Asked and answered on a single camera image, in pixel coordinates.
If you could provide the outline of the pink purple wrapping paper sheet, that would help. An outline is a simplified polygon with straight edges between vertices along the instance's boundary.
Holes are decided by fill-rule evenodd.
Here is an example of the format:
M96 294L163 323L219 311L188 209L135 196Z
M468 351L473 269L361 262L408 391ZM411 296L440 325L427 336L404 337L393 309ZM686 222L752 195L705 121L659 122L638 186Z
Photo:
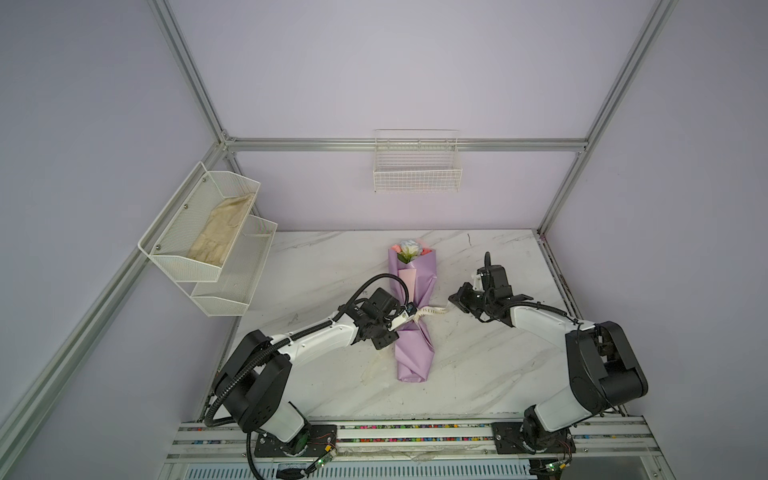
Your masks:
M389 272L405 282L409 302L413 302L418 311L430 305L437 285L436 252L419 243L423 247L422 254L408 264L403 264L397 257L399 243L388 251ZM395 341L394 355L398 380L404 383L426 382L435 355L426 322L416 316L400 327L397 333L399 338Z

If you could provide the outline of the white blue fake rose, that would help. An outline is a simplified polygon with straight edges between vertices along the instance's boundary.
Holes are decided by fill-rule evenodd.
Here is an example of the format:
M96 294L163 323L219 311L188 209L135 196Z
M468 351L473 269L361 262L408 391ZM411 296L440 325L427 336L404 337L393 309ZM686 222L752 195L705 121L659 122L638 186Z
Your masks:
M422 254L423 247L415 240L404 240L398 244L397 257L403 264L408 264Z

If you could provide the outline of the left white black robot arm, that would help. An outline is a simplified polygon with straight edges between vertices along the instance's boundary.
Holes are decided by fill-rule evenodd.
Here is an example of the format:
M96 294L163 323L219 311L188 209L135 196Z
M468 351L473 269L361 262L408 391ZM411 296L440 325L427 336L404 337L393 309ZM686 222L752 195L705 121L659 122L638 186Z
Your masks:
M394 343L399 324L416 313L406 283L390 273L377 274L325 319L297 332L267 336L253 330L216 374L202 422L208 428L235 424L246 435L246 459L254 478L253 435L277 441L288 456L309 445L312 425L295 405L283 400L293 368L332 351L370 341L381 350Z

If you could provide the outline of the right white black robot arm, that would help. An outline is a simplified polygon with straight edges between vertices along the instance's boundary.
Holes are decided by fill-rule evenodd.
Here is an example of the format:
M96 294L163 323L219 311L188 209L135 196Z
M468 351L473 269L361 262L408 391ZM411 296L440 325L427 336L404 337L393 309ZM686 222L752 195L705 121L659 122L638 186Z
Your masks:
M524 445L540 451L577 423L641 398L649 385L620 325L593 323L513 292L506 270L484 256L478 287L466 282L449 302L482 323L501 322L528 332L565 355L568 385L528 407L521 424Z

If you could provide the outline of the white mesh lower shelf basket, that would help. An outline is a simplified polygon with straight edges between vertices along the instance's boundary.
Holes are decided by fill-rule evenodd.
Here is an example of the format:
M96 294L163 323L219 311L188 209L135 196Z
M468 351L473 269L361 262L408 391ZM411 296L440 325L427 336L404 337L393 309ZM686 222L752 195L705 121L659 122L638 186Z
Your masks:
M249 215L216 282L197 283L190 299L208 317L242 316L253 300L278 224Z

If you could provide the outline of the white mesh shelf basket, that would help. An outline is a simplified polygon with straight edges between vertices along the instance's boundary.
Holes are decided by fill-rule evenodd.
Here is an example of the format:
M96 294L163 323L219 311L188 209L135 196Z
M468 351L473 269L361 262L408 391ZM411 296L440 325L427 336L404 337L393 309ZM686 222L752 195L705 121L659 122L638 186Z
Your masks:
M216 282L197 283L190 299L208 317L242 316L253 300L278 224L249 215Z
M215 282L259 189L258 181L199 163L138 248L176 283Z

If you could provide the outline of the beige cloth in basket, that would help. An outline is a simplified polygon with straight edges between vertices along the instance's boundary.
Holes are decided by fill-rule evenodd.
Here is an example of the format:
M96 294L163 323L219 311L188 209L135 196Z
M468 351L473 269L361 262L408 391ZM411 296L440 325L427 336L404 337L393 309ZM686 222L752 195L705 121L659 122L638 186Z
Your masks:
M251 193L224 199L211 211L206 224L187 252L187 257L222 267L252 207Z

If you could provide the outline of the white mesh upper shelf basket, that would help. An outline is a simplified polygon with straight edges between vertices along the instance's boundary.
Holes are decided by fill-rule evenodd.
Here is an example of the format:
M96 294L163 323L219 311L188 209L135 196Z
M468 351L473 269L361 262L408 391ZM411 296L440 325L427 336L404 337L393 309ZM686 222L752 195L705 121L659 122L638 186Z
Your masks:
M258 181L199 163L138 248L176 283L215 282L259 189Z

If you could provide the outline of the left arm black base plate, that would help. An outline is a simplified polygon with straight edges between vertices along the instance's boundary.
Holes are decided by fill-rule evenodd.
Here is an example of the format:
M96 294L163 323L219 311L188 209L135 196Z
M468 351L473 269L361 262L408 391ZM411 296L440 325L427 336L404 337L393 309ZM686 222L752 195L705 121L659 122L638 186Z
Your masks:
M337 441L335 424L309 424L289 442L281 442L265 432L252 435L253 455L256 458L315 458L320 457Z

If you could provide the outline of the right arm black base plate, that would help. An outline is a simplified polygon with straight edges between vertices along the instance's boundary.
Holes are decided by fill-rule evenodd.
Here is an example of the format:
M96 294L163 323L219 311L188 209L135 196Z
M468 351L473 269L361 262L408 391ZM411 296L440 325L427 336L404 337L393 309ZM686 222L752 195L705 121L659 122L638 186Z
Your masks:
M494 422L492 440L500 455L571 454L575 443L568 429L548 432L524 421Z

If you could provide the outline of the aluminium front rail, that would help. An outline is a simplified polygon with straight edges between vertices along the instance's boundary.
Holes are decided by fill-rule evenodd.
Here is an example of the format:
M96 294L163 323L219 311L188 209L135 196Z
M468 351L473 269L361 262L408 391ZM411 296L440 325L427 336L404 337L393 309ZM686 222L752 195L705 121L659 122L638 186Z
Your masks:
M288 456L264 434L252 445L259 460L308 461L329 445L338 461L479 459L484 457L545 458L659 456L661 448L642 417L592 417L570 429L570 446L558 444L552 453L513 451L510 433L495 429L500 418L451 420L339 421L334 435L320 433L297 456Z

